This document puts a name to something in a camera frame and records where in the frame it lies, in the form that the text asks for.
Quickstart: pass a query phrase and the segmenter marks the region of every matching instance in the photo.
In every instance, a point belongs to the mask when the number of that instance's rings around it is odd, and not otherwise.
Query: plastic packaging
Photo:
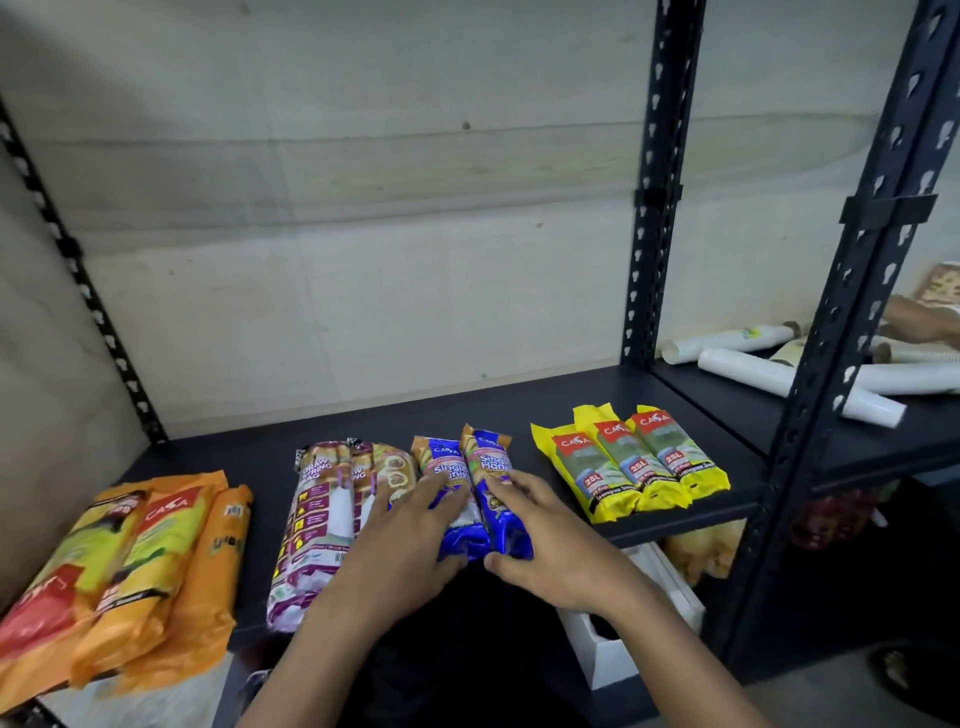
[[[390,503],[403,497],[417,485],[417,464],[410,453],[391,445],[373,443],[373,469],[376,471],[376,489],[390,490]]]
[[[353,459],[346,442],[311,445],[300,459],[286,580],[296,595],[315,595],[353,543]]]
[[[246,485],[228,488],[213,501],[170,612],[166,640],[121,667],[113,694],[176,685],[216,666],[227,654],[252,501]]]
[[[747,526],[746,519],[728,521],[715,525],[710,531],[713,537],[713,551],[704,566],[704,573],[715,579],[730,578],[733,568],[733,559],[736,550],[743,538],[743,529]]]
[[[513,465],[507,448],[511,440],[510,435],[464,425],[460,445],[470,468],[480,511],[490,532],[491,548],[517,559],[530,559],[533,558],[534,548],[523,522],[487,487],[487,478],[490,477],[510,480],[507,473],[513,469]]]
[[[573,424],[600,446],[640,490],[637,511],[656,511],[691,502],[682,486],[636,434],[622,422],[607,402],[600,407],[583,404],[573,408]]]
[[[420,470],[424,475],[446,471],[446,485],[437,495],[434,505],[446,493],[458,488],[468,488],[472,494],[470,471],[463,453],[460,452],[460,443],[456,440],[418,436],[414,438],[410,450],[420,463]],[[484,527],[476,500],[470,497],[460,516],[444,533],[440,542],[440,556],[443,558],[450,554],[466,554],[467,558],[473,561],[482,559],[489,550],[490,535]]]
[[[353,534],[360,533],[373,508],[373,446],[360,440],[348,440],[353,480]]]
[[[530,425],[537,448],[573,490],[591,523],[616,521],[629,516],[640,500],[640,491],[616,467],[610,456],[575,425]]]
[[[664,341],[660,346],[660,354],[667,364],[685,364],[696,361],[700,352],[708,347],[731,349],[736,352],[756,352],[782,344],[800,336],[800,325],[788,321],[783,326],[761,326],[752,328],[735,328],[730,331],[710,333],[706,336],[694,336],[677,341]]]
[[[66,682],[73,650],[123,563],[150,482],[99,494],[0,622],[0,714]]]
[[[942,361],[960,364],[960,352],[945,344],[907,344],[875,336],[871,346],[877,364],[920,364],[926,361]]]
[[[790,393],[796,374],[796,370],[783,364],[725,349],[704,349],[697,366],[705,372],[749,384],[778,397],[786,397]],[[844,402],[843,416],[874,425],[896,427],[905,411],[905,404],[888,400],[862,387],[853,387]]]
[[[930,361],[922,364],[864,364],[855,384],[878,395],[936,395],[960,391],[958,362]]]
[[[307,608],[316,596],[298,593],[287,581],[290,570],[290,550],[293,540],[294,514],[287,518],[280,542],[280,553],[276,558],[274,575],[267,594],[267,626],[275,632],[295,632]]]
[[[730,489],[727,474],[697,447],[670,413],[658,407],[638,404],[628,426],[636,431],[643,444],[688,489],[694,500]]]
[[[220,471],[199,475],[172,494],[151,494],[130,553],[97,606],[100,619],[74,652],[72,687],[81,688],[163,642],[210,503],[227,486]]]

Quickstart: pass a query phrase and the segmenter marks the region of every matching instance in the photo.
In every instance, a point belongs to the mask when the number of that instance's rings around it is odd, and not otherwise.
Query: left hand
[[[445,483],[446,473],[421,478],[389,511],[389,489],[378,490],[367,523],[315,605],[337,600],[363,616],[379,637],[438,595],[467,565],[466,556],[438,562],[437,554],[446,528],[472,497],[470,488],[461,487],[430,508]]]

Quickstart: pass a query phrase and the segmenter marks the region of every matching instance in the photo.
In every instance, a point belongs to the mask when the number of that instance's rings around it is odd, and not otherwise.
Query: black shelf surface
[[[297,477],[297,448],[318,440],[362,437],[409,448],[415,435],[459,436],[464,423],[514,436],[510,455],[519,470],[546,478],[561,498],[582,514],[573,494],[535,447],[530,423],[571,422],[571,409],[584,403],[613,403],[621,417],[637,404],[668,410],[723,468],[732,489],[697,501],[688,509],[634,514],[597,530],[620,547],[655,541],[714,523],[745,518],[764,487],[764,464],[722,427],[679,397],[656,377],[633,367],[606,367],[578,374],[492,387],[463,394],[276,425],[186,438],[147,450],[124,480],[224,470],[232,485],[247,483],[254,496],[253,518],[237,593],[237,629],[231,648],[265,636],[266,597]]]
[[[654,365],[654,374],[763,457],[770,454],[783,400],[746,384],[703,372],[696,364]],[[816,495],[874,485],[960,462],[960,397],[897,397],[907,405],[888,429],[841,420],[824,455]]]

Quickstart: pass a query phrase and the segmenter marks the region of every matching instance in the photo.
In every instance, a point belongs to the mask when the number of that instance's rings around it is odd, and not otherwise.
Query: orange package
[[[227,654],[240,559],[250,526],[253,494],[246,485],[228,488],[213,501],[204,532],[183,579],[167,639],[126,663],[113,694],[176,685],[215,667]]]
[[[73,651],[123,564],[151,492],[195,475],[124,483],[100,493],[0,622],[0,714],[67,681]]]
[[[163,642],[210,502],[227,486],[219,471],[197,475],[174,493],[151,494],[130,553],[97,606],[100,619],[73,653],[71,686],[82,688]]]

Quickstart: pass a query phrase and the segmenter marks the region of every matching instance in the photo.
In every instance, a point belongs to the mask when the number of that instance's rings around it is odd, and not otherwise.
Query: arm
[[[488,554],[488,570],[554,606],[606,619],[623,639],[664,720],[673,728],[770,728],[732,675],[660,589],[581,521],[543,480],[488,478],[533,540],[535,558]]]
[[[445,481],[442,474],[424,478],[390,511],[388,489],[376,494],[367,525],[238,728],[336,725],[373,644],[467,563],[462,556],[437,561],[446,527],[470,496],[461,488],[430,509]]]

